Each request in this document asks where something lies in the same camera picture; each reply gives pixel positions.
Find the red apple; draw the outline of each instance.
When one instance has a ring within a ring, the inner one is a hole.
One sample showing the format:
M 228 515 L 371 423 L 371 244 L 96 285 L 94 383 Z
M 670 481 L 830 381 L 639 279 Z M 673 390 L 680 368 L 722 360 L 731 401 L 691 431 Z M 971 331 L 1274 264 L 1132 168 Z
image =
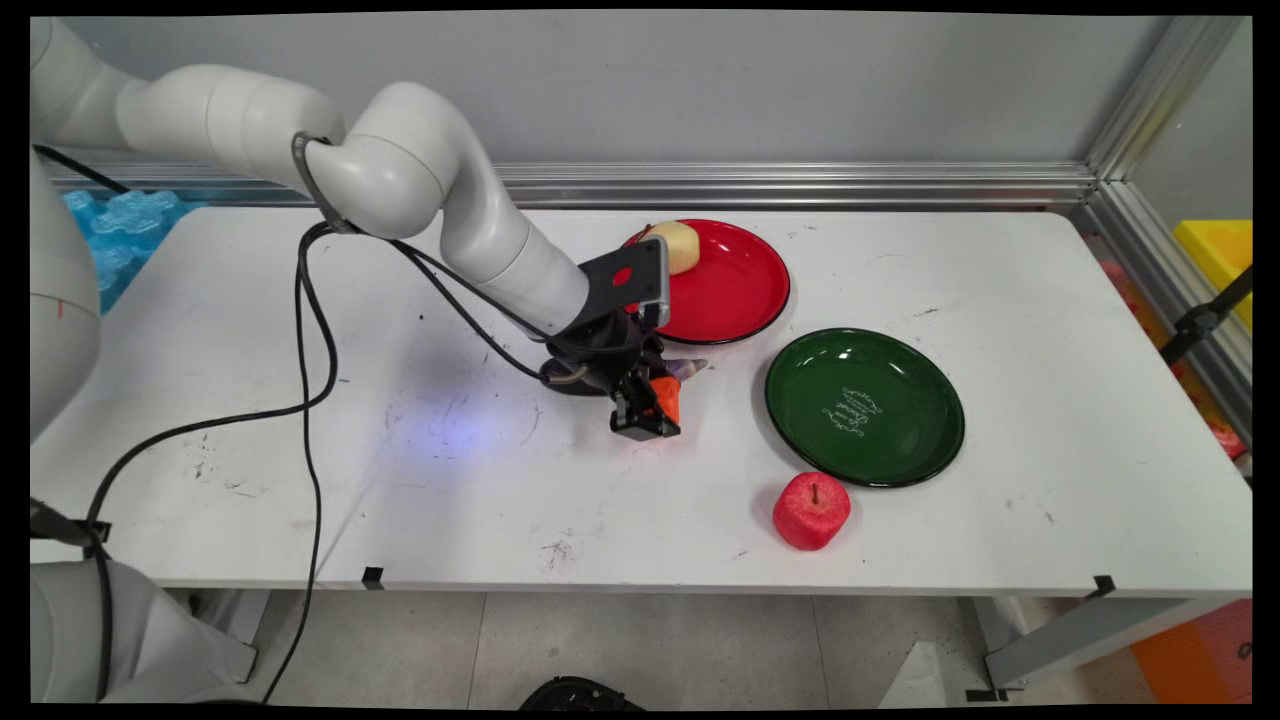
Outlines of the red apple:
M 800 473 L 773 506 L 773 527 L 800 550 L 827 547 L 849 519 L 852 505 L 840 480 L 823 473 Z

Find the blue foam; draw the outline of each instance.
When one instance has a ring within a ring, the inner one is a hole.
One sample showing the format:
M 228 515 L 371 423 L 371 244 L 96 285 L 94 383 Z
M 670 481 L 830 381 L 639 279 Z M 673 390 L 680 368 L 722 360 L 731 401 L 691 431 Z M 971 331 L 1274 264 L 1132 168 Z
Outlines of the blue foam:
M 209 205 L 183 202 L 168 190 L 152 193 L 133 190 L 106 202 L 77 190 L 63 195 L 63 200 L 93 254 L 102 315 L 120 299 L 173 225 L 187 213 Z

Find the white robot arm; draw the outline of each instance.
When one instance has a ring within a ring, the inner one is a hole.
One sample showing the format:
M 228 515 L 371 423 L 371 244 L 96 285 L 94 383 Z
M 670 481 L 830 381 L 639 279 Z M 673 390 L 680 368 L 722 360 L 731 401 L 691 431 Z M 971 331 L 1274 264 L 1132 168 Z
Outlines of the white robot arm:
M 99 60 L 52 18 L 32 18 L 31 46 L 33 142 L 198 160 L 315 190 L 317 202 L 383 238 L 422 232 L 443 208 L 444 261 L 490 299 L 549 336 L 571 329 L 590 305 L 588 274 L 516 209 L 470 124 L 425 87 L 385 87 L 344 133 L 329 99 L 287 79 L 189 65 L 145 82 Z M 298 133 L 326 141 L 303 149 L 310 187 L 293 156 Z M 35 439 L 92 368 L 97 291 L 84 242 L 33 152 L 31 220 Z M 596 331 L 608 340 L 572 340 L 618 342 L 617 328 Z M 568 369 L 582 361 L 558 357 Z M 594 384 L 613 393 L 620 380 L 614 369 Z

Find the metal frame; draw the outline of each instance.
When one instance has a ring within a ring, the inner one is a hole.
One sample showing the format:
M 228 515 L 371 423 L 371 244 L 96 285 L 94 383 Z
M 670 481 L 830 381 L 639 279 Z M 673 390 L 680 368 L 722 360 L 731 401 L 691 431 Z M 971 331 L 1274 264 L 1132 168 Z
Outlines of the metal frame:
M 104 193 L 59 165 L 60 191 Z M 312 206 L 279 184 L 197 164 L 95 163 L 146 191 L 173 190 L 214 205 Z M 1093 188 L 1079 163 L 772 163 L 497 165 L 524 209 L 1052 210 L 1068 213 Z
M 1085 164 L 1098 181 L 1125 181 L 1169 118 L 1196 92 L 1240 26 L 1239 17 L 1179 15 L 1111 114 Z
M 995 650 L 986 657 L 993 688 L 1025 685 L 1036 678 L 1079 667 L 1138 641 L 1162 633 L 1229 600 L 1097 597 Z M 988 638 L 987 618 L 979 612 Z
M 1074 219 L 1102 237 L 1166 328 L 1216 295 L 1133 183 L 1102 183 Z M 1252 451 L 1253 336 L 1244 323 L 1233 314 L 1187 360 Z

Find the red plate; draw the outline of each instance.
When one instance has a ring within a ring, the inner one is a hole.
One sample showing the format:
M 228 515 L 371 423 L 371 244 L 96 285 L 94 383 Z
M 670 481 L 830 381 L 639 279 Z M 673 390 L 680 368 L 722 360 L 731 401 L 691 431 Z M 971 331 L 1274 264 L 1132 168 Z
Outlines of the red plate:
M 660 337 L 690 345 L 733 342 L 769 327 L 791 295 L 778 252 L 753 233 L 717 220 L 680 220 L 698 231 L 699 260 L 671 277 L 671 322 Z M 625 245 L 640 240 L 635 234 Z

